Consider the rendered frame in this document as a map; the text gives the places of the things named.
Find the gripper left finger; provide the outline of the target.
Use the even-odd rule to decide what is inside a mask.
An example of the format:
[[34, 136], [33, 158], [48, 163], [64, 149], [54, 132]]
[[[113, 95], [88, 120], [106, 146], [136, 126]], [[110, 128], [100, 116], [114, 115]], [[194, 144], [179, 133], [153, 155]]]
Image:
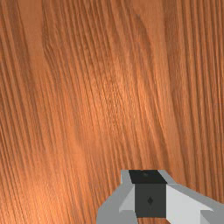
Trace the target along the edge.
[[138, 224], [138, 218], [151, 217], [147, 202], [137, 203], [132, 174], [138, 174], [144, 179], [149, 177], [147, 171], [122, 170], [121, 184], [98, 209], [96, 224]]

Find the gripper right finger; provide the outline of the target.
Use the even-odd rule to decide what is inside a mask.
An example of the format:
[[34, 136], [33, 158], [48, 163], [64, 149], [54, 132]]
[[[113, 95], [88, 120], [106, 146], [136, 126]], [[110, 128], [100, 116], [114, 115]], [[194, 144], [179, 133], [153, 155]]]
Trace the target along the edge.
[[224, 224], [224, 204], [178, 184], [165, 170], [150, 170], [163, 190], [150, 196], [150, 217], [171, 224]]

